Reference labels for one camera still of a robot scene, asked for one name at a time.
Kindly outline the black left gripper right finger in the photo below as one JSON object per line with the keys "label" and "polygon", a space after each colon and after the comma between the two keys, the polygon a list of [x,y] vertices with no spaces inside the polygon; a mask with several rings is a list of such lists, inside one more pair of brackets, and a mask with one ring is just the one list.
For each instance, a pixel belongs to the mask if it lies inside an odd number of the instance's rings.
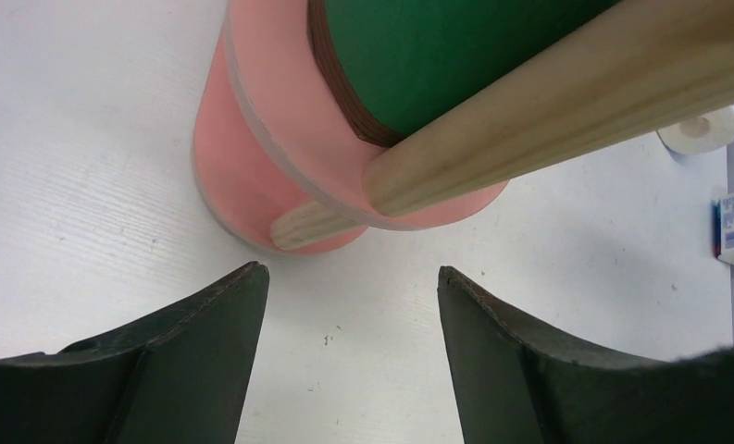
{"label": "black left gripper right finger", "polygon": [[734,443],[734,348],[662,362],[578,338],[450,266],[438,302],[467,443]]}

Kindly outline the green brown roll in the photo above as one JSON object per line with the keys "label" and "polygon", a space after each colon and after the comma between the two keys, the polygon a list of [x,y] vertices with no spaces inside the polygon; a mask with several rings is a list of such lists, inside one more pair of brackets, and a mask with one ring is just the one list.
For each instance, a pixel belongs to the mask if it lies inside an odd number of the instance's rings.
{"label": "green brown roll", "polygon": [[306,30],[350,129],[390,148],[609,7],[603,0],[311,1]]}

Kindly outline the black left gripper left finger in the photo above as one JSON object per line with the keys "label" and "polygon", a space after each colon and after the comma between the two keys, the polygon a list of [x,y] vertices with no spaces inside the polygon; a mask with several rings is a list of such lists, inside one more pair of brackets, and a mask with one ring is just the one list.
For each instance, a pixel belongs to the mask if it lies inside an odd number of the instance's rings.
{"label": "black left gripper left finger", "polygon": [[232,443],[267,305],[251,262],[63,350],[0,359],[0,443]]}

